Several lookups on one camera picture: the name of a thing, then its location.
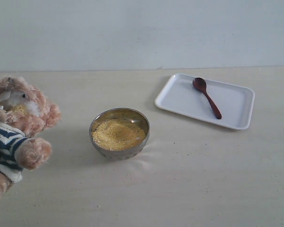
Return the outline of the dark red wooden spoon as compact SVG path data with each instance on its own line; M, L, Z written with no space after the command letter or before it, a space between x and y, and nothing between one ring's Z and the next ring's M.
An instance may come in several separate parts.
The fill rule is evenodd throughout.
M217 119L220 120L222 118L222 114L220 110L218 109L218 107L216 106L216 104L214 103L214 101L210 98L210 96L207 93L206 81L203 78L197 77L193 79L192 85L196 90L201 92L207 98L209 105L213 111L213 114L215 115Z

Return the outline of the brown teddy bear striped sweater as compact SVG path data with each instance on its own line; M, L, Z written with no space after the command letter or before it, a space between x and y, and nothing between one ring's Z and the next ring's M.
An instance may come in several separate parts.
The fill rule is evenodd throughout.
M24 169L37 169L49 159L52 146L37 135L61 118L59 106L24 78L0 79L0 200L22 180Z

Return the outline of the steel bowl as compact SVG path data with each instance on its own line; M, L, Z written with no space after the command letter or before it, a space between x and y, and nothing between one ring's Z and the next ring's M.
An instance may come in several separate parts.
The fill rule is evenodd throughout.
M101 123L112 119L122 119L135 123L137 126L144 130L146 138L139 145L122 151L110 151L99 147L93 141L91 134ZM143 150L150 136L150 123L145 115L137 110L125 107L114 108L101 113L92 121L89 127L89 135L93 147L99 152L99 154L106 157L107 159L125 160L138 155Z

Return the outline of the yellow millet grains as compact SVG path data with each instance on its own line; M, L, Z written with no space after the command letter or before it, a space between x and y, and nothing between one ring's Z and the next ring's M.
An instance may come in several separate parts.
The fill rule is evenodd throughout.
M146 138L143 129L133 122L122 119L112 119L101 123L91 135L99 147L110 151L133 148Z

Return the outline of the white rectangular plastic tray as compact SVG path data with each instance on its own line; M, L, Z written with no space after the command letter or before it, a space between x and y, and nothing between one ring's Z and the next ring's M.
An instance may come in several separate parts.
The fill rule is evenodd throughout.
M219 120L213 114L207 98L193 85L191 76L177 73L169 78L155 99L155 105L166 111L212 123L233 130L249 127L255 93L247 87L204 79L207 93L222 114Z

